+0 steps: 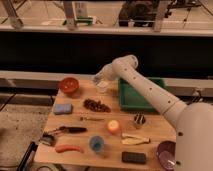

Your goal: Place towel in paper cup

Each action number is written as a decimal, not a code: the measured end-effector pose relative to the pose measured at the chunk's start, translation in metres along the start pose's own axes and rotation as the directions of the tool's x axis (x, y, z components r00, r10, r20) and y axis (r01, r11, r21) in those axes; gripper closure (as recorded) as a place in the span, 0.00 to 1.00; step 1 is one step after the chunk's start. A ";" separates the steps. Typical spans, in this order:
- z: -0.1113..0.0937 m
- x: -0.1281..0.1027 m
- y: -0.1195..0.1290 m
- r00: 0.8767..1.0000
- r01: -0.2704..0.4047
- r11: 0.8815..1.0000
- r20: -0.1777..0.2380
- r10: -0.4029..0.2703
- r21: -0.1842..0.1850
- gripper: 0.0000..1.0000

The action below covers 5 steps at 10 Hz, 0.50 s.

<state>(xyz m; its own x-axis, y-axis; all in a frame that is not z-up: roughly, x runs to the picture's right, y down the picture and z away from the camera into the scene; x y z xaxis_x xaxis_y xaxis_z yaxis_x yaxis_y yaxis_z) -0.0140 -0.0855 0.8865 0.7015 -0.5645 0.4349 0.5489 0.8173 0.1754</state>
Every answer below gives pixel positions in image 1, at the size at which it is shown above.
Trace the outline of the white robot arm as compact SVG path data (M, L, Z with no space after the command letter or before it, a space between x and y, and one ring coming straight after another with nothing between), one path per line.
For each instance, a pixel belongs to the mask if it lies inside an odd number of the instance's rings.
M213 171L213 105L187 105L137 72L137 67L136 56L118 57L106 64L93 82L122 78L163 115L176 131L174 171Z

